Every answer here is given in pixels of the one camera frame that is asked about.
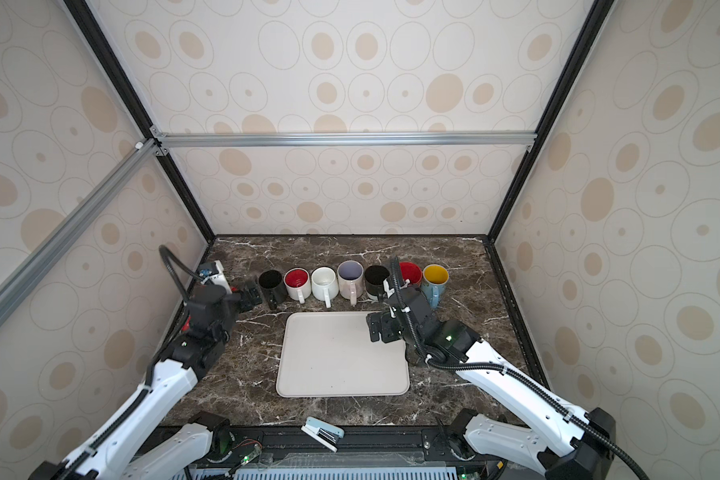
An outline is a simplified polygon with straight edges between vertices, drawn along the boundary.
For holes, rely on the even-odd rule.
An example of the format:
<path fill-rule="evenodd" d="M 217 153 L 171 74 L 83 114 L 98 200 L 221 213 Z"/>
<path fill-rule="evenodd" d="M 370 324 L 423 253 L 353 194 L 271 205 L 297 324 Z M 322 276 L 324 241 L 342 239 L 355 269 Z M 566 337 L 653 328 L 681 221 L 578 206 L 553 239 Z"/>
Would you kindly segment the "small black mug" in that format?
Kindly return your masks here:
<path fill-rule="evenodd" d="M 277 310 L 289 298 L 283 274 L 278 270 L 272 269 L 261 273 L 258 284 L 270 310 Z"/>

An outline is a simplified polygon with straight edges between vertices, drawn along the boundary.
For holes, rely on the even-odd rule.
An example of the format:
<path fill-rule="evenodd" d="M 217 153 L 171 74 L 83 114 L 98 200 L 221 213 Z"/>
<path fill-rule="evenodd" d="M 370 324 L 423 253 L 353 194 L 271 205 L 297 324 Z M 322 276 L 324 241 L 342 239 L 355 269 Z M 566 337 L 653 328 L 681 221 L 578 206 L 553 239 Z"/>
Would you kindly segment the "black skull mug red inside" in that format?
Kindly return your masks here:
<path fill-rule="evenodd" d="M 419 288 L 423 280 L 421 268 L 412 262 L 402 261 L 399 263 L 403 287 Z"/>

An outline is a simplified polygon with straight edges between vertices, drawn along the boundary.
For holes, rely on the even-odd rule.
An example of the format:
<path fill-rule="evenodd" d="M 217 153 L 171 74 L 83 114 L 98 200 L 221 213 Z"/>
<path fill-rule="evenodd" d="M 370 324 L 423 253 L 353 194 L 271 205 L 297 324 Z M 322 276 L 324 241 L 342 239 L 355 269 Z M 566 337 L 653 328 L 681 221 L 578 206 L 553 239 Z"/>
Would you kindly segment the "blue butterfly mug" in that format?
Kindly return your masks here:
<path fill-rule="evenodd" d="M 423 271 L 421 291 L 425 295 L 430 308 L 435 310 L 444 298 L 446 285 L 449 281 L 447 269 L 438 264 L 427 265 Z"/>

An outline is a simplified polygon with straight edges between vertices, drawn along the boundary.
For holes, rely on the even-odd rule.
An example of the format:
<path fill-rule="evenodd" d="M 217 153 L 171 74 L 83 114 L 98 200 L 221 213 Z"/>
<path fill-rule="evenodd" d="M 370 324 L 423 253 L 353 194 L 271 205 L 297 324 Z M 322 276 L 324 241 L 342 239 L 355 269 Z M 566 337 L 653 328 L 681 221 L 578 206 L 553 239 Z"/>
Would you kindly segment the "cream white mug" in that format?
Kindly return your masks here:
<path fill-rule="evenodd" d="M 309 272 L 303 268 L 293 268 L 284 275 L 284 285 L 289 297 L 304 304 L 311 295 L 311 280 Z"/>

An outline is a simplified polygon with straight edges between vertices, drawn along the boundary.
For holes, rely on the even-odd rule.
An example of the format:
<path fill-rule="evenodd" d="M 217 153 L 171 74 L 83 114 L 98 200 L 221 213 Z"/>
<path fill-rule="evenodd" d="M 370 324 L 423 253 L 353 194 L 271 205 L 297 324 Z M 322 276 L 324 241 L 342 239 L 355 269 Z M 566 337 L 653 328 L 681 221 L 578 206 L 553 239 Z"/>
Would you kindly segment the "black and white mug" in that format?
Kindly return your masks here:
<path fill-rule="evenodd" d="M 389 270 L 383 265 L 371 265 L 364 272 L 364 287 L 367 297 L 378 302 L 385 294 L 384 281 L 389 277 Z"/>

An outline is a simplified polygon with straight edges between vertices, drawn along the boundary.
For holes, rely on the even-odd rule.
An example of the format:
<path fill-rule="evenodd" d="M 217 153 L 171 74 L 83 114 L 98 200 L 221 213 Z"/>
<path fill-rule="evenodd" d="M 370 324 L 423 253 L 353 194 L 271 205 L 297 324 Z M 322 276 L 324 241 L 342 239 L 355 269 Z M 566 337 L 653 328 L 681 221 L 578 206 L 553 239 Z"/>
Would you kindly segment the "pink ceramic mug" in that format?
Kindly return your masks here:
<path fill-rule="evenodd" d="M 337 269 L 339 294 L 348 300 L 352 307 L 364 293 L 364 267 L 355 260 L 342 262 Z"/>

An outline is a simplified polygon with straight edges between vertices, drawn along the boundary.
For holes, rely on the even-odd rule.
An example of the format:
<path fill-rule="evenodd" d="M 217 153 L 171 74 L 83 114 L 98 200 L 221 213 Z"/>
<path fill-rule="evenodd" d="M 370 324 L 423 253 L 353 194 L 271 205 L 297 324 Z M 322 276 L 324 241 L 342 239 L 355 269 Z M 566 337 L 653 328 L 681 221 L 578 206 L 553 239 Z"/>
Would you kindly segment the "white ribbed mug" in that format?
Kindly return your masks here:
<path fill-rule="evenodd" d="M 338 279 L 330 267 L 319 267 L 311 274 L 312 295 L 323 302 L 327 309 L 332 307 L 333 299 L 339 294 Z"/>

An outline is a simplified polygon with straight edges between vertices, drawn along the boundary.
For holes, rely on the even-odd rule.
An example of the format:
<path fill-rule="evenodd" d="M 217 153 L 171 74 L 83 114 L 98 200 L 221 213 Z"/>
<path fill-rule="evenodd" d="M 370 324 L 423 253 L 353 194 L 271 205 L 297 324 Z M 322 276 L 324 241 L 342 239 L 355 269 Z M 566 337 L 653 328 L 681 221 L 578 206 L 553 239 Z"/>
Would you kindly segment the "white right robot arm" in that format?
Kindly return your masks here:
<path fill-rule="evenodd" d="M 500 457 L 546 479 L 604 479 L 620 459 L 639 479 L 646 472 L 616 443 L 614 418 L 554 394 L 502 357 L 460 321 L 442 322 L 417 288 L 388 289 L 384 312 L 367 317 L 373 341 L 404 341 L 428 367 L 478 387 L 522 420 L 512 425 L 464 409 L 450 426 L 453 454 Z"/>

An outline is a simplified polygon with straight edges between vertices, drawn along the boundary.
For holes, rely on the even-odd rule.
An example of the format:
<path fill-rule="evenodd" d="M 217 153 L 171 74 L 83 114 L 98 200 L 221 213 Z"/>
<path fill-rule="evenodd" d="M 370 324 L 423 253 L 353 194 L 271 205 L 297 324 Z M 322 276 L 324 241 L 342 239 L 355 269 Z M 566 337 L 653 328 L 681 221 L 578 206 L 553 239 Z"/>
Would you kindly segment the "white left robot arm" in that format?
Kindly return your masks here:
<path fill-rule="evenodd" d="M 208 454 L 228 424 L 191 423 L 145 455 L 136 454 L 179 401 L 224 353 L 238 315 L 262 303 L 251 281 L 229 290 L 198 285 L 186 325 L 156 354 L 144 381 L 94 434 L 59 463 L 42 462 L 32 479 L 147 479 L 169 477 Z"/>

